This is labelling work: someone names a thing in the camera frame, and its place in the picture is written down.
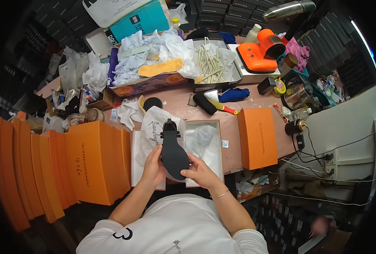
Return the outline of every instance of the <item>label sticker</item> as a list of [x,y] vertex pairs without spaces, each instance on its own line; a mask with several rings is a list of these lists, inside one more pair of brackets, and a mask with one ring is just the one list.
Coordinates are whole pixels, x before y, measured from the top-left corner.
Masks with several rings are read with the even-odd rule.
[[302,230],[302,221],[298,221],[298,225],[296,226],[297,231],[301,232]]
[[229,140],[222,140],[222,147],[228,148],[229,147]]

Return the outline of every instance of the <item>black foam roller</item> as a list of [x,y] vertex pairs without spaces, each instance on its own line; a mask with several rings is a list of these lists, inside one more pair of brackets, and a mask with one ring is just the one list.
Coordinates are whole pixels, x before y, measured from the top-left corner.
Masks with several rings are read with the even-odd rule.
[[206,113],[213,115],[217,111],[215,106],[208,99],[206,99],[205,95],[195,94],[193,99],[198,106],[205,110]]

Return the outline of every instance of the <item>electrical outlet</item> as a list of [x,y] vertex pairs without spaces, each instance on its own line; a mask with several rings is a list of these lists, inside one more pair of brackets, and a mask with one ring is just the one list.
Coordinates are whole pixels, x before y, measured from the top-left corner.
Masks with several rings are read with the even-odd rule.
[[325,151],[325,155],[333,155],[333,159],[325,160],[325,165],[336,165],[337,164],[337,149],[330,152],[331,149]]

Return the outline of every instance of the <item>woman's left hand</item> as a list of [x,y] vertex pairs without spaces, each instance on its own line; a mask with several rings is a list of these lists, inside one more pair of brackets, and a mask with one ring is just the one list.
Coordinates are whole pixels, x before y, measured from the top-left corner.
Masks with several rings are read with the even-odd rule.
[[162,145],[157,145],[147,157],[141,181],[157,187],[165,177],[165,167],[160,161]]

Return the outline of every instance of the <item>barcode sticker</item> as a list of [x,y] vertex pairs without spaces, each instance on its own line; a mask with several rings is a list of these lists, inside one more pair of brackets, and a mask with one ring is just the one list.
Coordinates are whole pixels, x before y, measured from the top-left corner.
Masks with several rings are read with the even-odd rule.
[[302,230],[302,221],[298,221],[298,225],[296,226],[297,231],[301,232]]

